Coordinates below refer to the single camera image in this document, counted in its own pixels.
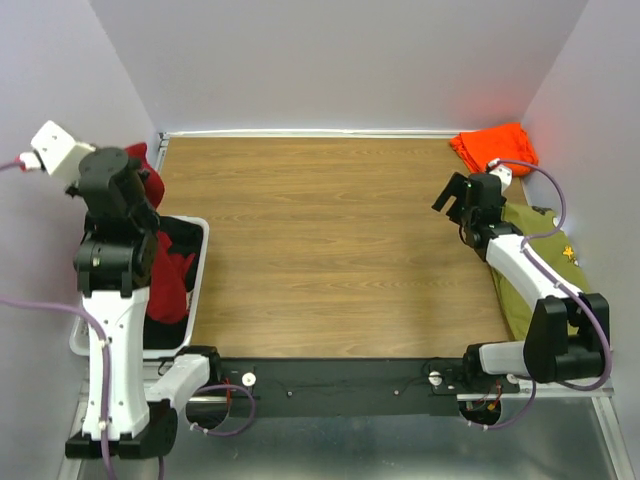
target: white plastic bin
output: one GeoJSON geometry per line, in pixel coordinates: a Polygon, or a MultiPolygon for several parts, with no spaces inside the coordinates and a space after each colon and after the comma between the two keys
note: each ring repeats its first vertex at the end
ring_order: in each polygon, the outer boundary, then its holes
{"type": "MultiPolygon", "coordinates": [[[[204,265],[207,259],[207,245],[209,244],[209,224],[203,218],[198,217],[184,217],[176,215],[174,216],[174,218],[183,220],[185,222],[194,223],[202,228],[202,249],[200,251],[200,258],[198,261],[198,270],[196,272],[196,283],[193,291],[188,294],[189,298],[187,299],[187,304],[189,305],[187,330],[185,331],[182,343],[174,349],[144,350],[143,358],[145,360],[157,360],[159,358],[175,356],[182,347],[185,347],[191,343],[193,326],[196,322],[196,312],[198,311],[200,288],[202,287],[202,277],[204,276],[204,265]]],[[[73,324],[71,337],[69,338],[69,347],[71,347],[71,351],[76,355],[81,355],[83,357],[89,356],[89,327],[80,317],[76,318],[76,321],[73,324]]]]}

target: wood grain surface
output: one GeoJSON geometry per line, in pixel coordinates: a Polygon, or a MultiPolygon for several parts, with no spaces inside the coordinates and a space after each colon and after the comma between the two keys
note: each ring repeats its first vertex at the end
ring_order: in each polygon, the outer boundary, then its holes
{"type": "MultiPolygon", "coordinates": [[[[486,264],[431,204],[447,140],[173,138],[162,214],[211,226],[194,344],[224,356],[451,356],[508,339],[486,264]]],[[[509,190],[524,202],[520,181],[509,190]]]]}

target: olive green fabric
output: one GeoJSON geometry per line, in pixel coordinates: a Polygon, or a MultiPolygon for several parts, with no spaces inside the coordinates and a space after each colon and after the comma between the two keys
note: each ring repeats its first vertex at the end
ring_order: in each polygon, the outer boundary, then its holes
{"type": "MultiPolygon", "coordinates": [[[[524,235],[552,230],[555,216],[555,212],[549,209],[510,203],[505,205],[502,213],[502,219],[516,225],[524,235]]],[[[558,232],[549,238],[534,239],[531,241],[531,246],[565,280],[584,292],[589,291],[587,280],[580,267],[563,253],[567,247],[571,246],[563,232],[558,232]]],[[[491,273],[509,328],[516,340],[524,340],[529,330],[532,312],[518,291],[501,273],[494,269],[491,269],[491,273]]],[[[569,332],[574,333],[575,329],[569,327],[569,332]]]]}

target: folded orange cloth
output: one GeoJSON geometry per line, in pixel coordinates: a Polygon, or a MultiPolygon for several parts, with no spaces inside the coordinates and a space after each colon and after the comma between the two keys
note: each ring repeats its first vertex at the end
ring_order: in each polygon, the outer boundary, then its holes
{"type": "MultiPolygon", "coordinates": [[[[527,132],[519,123],[506,123],[499,127],[464,132],[451,139],[451,146],[472,172],[484,172],[494,158],[521,160],[538,164],[538,157],[529,142],[527,132]]],[[[531,171],[519,165],[507,165],[516,177],[531,171]]]]}

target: wall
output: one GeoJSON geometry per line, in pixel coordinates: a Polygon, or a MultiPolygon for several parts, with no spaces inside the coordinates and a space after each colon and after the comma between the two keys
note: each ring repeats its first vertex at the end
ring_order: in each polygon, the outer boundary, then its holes
{"type": "MultiPolygon", "coordinates": [[[[150,139],[154,127],[86,0],[0,3],[0,163],[47,119],[97,144],[150,139]]],[[[45,175],[0,173],[0,292],[78,303],[71,261],[84,208],[45,175]]],[[[86,363],[71,318],[0,307],[0,472],[56,478],[86,363]]]]}
{"type": "MultiPolygon", "coordinates": [[[[524,123],[540,164],[565,188],[567,231],[591,286],[611,304],[615,404],[640,474],[638,18],[640,3],[591,0],[524,123]]],[[[527,188],[534,203],[557,207],[544,179],[532,177],[527,188]]]]}
{"type": "Polygon", "coordinates": [[[586,0],[91,0],[156,125],[519,120],[586,0]]]}

